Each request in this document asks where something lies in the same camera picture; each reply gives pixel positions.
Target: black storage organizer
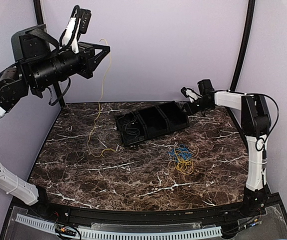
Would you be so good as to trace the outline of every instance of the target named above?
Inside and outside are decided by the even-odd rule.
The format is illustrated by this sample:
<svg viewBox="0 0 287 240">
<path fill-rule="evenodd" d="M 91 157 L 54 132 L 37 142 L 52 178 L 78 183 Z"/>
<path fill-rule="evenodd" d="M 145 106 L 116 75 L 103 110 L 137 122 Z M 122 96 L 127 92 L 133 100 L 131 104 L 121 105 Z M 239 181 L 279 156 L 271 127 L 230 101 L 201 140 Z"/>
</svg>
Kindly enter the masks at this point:
<svg viewBox="0 0 287 240">
<path fill-rule="evenodd" d="M 114 116 L 121 141 L 130 146 L 189 127 L 185 112 L 174 102 Z"/>
</svg>

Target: marble table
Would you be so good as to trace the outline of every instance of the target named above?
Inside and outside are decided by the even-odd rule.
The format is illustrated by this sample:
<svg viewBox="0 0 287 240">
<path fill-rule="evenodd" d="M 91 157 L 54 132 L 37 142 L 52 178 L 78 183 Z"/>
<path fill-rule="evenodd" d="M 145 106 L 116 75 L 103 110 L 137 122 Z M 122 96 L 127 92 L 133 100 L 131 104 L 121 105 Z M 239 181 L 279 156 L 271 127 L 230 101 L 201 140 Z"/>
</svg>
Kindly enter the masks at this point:
<svg viewBox="0 0 287 240">
<path fill-rule="evenodd" d="M 53 203 L 120 211 L 164 211 L 242 201 L 247 180 L 246 148 L 224 108 L 189 117 L 190 127 L 124 147 L 114 116 L 155 102 L 67 104 L 56 120 L 29 182 L 47 190 Z M 184 175 L 169 165 L 180 144 L 195 157 Z"/>
</svg>

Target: yellow string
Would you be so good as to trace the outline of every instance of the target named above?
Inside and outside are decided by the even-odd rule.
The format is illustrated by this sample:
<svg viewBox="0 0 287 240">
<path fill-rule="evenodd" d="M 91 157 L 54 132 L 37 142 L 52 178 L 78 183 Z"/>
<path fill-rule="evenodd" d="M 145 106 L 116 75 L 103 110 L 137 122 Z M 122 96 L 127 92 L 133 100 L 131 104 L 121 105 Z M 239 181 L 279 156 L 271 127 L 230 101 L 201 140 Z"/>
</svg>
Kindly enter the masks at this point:
<svg viewBox="0 0 287 240">
<path fill-rule="evenodd" d="M 198 153 L 199 153 L 199 148 L 197 147 L 197 149 L 198 149 L 198 152 L 193 158 L 195 158 L 198 155 Z M 170 163 L 173 162 L 174 169 L 178 170 L 179 172 L 181 172 L 184 175 L 192 174 L 194 172 L 194 160 L 192 158 L 191 159 L 187 159 L 187 160 L 183 159 L 182 157 L 179 156 L 179 154 L 180 153 L 189 153 L 189 152 L 188 151 L 182 151 L 182 150 L 179 150 L 179 151 L 180 152 L 177 152 L 176 147 L 174 147 L 174 151 L 173 152 L 174 152 L 176 158 L 174 157 L 172 159 L 172 161 L 170 161 L 168 163 L 168 167 L 170 167 Z"/>
<path fill-rule="evenodd" d="M 102 39 L 100 39 L 99 42 L 101 42 L 101 41 L 105 41 L 105 44 L 108 46 L 108 42 L 107 42 L 106 39 L 102 38 Z M 95 131 L 95 128 L 96 128 L 96 125 L 97 125 L 97 124 L 96 124 L 96 121 L 98 120 L 98 118 L 100 117 L 100 114 L 102 113 L 102 108 L 101 108 L 101 105 L 100 105 L 100 101 L 101 101 L 101 100 L 103 99 L 103 97 L 104 97 L 104 85 L 105 85 L 105 80 L 106 80 L 107 74 L 108 74 L 108 72 L 109 72 L 109 70 L 110 70 L 110 68 L 111 68 L 111 66 L 112 66 L 112 55 L 111 55 L 110 52 L 109 52 L 109 59 L 110 59 L 109 66 L 108 66 L 107 70 L 105 71 L 104 76 L 103 76 L 103 79 L 102 79 L 102 84 L 101 84 L 101 97 L 100 97 L 100 99 L 98 100 L 99 113 L 98 113 L 97 117 L 93 120 L 93 128 L 92 128 L 92 130 L 91 130 L 91 132 L 90 132 L 90 134 L 89 134 L 89 139 L 88 139 L 88 141 L 87 141 L 87 147 L 88 147 L 88 149 L 89 149 L 89 152 L 90 152 L 90 154 L 91 154 L 92 156 L 94 156 L 95 158 L 104 157 L 103 154 L 104 154 L 105 151 L 113 151 L 114 153 L 116 152 L 116 150 L 114 150 L 114 149 L 112 149 L 112 148 L 106 148 L 106 149 L 104 149 L 104 150 L 101 151 L 101 154 L 100 154 L 100 155 L 97 156 L 97 155 L 94 155 L 94 154 L 92 153 L 92 151 L 90 150 L 90 147 L 89 147 L 89 142 L 90 142 L 90 140 L 91 140 L 91 138 L 92 138 L 92 135 L 93 135 L 93 133 L 94 133 L 94 131 Z"/>
</svg>

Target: white wall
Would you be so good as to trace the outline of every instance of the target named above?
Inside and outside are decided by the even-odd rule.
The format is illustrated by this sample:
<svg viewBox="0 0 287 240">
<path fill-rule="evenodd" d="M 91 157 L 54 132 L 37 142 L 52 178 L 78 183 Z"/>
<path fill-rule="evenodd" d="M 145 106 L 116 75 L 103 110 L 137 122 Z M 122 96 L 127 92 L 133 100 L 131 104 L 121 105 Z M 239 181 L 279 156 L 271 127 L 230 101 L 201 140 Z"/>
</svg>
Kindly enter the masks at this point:
<svg viewBox="0 0 287 240">
<path fill-rule="evenodd" d="M 14 63 L 11 36 L 36 25 L 32 0 L 0 0 L 0 71 Z M 27 179 L 40 147 L 55 120 L 59 106 L 28 96 L 0 121 L 0 161 L 10 171 Z M 0 232 L 11 201 L 0 190 Z"/>
<path fill-rule="evenodd" d="M 184 100 L 180 89 L 198 89 L 202 79 L 230 87 L 248 1 L 43 0 L 50 34 L 59 38 L 75 4 L 92 12 L 80 40 L 111 46 L 103 101 Z M 98 101 L 108 64 L 107 57 L 90 80 L 73 77 L 66 102 Z"/>
<path fill-rule="evenodd" d="M 280 120 L 268 141 L 267 179 L 287 210 L 287 0 L 256 1 L 237 90 L 265 93 L 279 104 Z M 269 107 L 274 120 L 274 105 Z"/>
</svg>

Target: robotic arm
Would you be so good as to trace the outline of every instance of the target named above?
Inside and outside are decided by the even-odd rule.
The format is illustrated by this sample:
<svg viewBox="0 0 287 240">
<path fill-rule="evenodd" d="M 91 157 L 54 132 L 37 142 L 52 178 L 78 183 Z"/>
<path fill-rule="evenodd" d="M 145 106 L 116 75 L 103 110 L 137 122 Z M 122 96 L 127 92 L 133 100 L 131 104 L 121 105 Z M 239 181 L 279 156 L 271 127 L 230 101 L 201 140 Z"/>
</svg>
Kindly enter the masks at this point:
<svg viewBox="0 0 287 240">
<path fill-rule="evenodd" d="M 198 82 L 199 92 L 183 87 L 182 94 L 190 102 L 183 107 L 188 115 L 223 106 L 241 111 L 241 128 L 248 144 L 248 178 L 244 188 L 243 206 L 240 211 L 247 215 L 249 210 L 266 201 L 265 185 L 267 165 L 267 140 L 270 134 L 271 117 L 263 94 L 246 94 L 215 91 L 209 79 Z"/>
<path fill-rule="evenodd" d="M 29 89 L 33 95 L 42 98 L 42 92 L 49 86 L 68 80 L 67 89 L 51 104 L 53 106 L 67 92 L 70 76 L 79 74 L 86 79 L 93 77 L 93 71 L 109 54 L 110 47 L 78 42 L 81 34 L 87 32 L 90 18 L 89 10 L 76 5 L 59 42 L 46 33 L 45 24 L 27 28 L 12 36 L 15 64 L 0 73 L 0 118 L 27 96 Z M 48 201 L 42 187 L 23 181 L 1 163 L 0 189 L 29 206 Z"/>
</svg>

